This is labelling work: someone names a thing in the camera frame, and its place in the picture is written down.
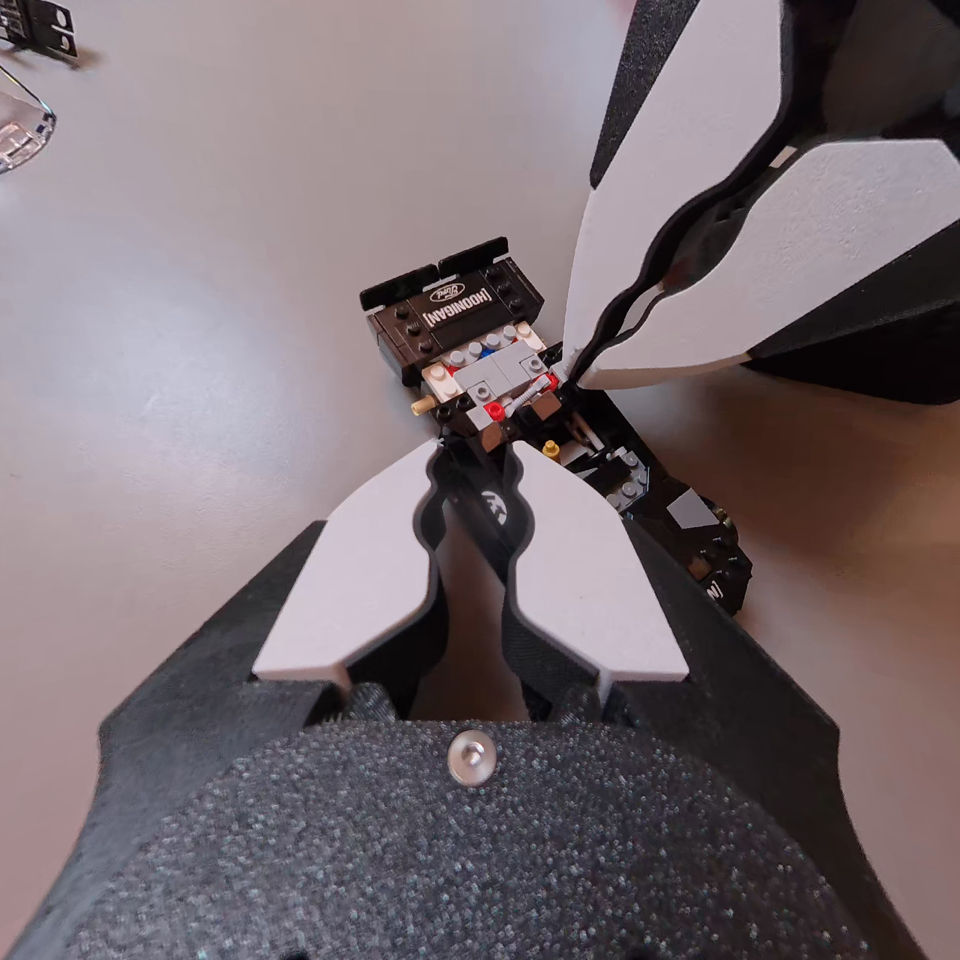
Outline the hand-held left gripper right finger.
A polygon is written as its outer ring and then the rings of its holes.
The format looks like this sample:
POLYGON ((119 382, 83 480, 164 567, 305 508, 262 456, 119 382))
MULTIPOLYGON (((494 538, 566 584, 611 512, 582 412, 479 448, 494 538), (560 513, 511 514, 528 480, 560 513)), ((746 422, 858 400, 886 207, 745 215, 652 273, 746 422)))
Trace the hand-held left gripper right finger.
POLYGON ((560 652, 616 682, 681 682, 689 666, 614 508, 529 444, 513 444, 533 516, 514 565, 519 613, 560 652))

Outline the small black lego piece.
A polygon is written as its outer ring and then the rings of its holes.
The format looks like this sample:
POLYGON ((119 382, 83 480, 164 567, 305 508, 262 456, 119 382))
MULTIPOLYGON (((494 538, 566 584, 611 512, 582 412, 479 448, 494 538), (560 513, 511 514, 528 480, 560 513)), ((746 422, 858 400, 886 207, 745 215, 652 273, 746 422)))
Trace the small black lego piece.
POLYGON ((73 18, 52 1, 1 1, 1 39, 17 49, 78 63, 73 18))

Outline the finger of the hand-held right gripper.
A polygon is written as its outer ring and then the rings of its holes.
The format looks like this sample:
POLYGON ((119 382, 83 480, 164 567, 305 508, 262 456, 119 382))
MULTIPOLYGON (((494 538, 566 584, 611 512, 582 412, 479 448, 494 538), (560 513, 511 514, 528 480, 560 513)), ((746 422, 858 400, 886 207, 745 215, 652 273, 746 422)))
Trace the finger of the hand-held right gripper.
POLYGON ((655 299, 580 384, 747 363, 848 391, 957 391, 958 217, 958 157, 943 141, 816 146, 755 201, 719 263, 655 299))
POLYGON ((563 357, 589 365, 665 266, 670 231, 726 186, 783 99, 778 1, 636 2, 590 171, 563 357))

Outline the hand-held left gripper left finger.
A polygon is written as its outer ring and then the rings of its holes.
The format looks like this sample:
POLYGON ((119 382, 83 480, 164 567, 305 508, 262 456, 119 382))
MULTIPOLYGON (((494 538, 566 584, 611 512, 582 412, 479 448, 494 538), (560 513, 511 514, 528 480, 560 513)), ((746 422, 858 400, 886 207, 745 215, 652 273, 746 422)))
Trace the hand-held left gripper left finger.
POLYGON ((252 667, 260 680, 413 690, 447 649, 446 533, 428 440, 330 515, 252 667))

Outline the black lego car model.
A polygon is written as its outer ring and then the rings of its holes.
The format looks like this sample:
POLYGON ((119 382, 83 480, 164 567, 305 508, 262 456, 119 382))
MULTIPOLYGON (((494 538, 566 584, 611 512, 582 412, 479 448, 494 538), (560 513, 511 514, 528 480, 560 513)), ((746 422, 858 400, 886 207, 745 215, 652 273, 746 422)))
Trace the black lego car model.
POLYGON ((417 390, 449 450, 441 485, 501 581, 522 539, 503 472, 524 441, 646 530, 728 614, 752 564, 726 511, 670 476, 615 402, 566 384, 563 345, 533 324, 544 305, 497 237, 367 288, 360 303, 381 354, 417 390))

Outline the clear lego windshield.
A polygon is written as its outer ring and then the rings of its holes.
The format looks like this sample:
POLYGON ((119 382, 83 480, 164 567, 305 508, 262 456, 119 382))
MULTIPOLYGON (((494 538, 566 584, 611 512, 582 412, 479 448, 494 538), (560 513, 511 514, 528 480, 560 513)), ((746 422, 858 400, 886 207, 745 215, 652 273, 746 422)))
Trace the clear lego windshield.
POLYGON ((49 142, 54 111, 4 65, 1 66, 1 173, 29 162, 49 142))

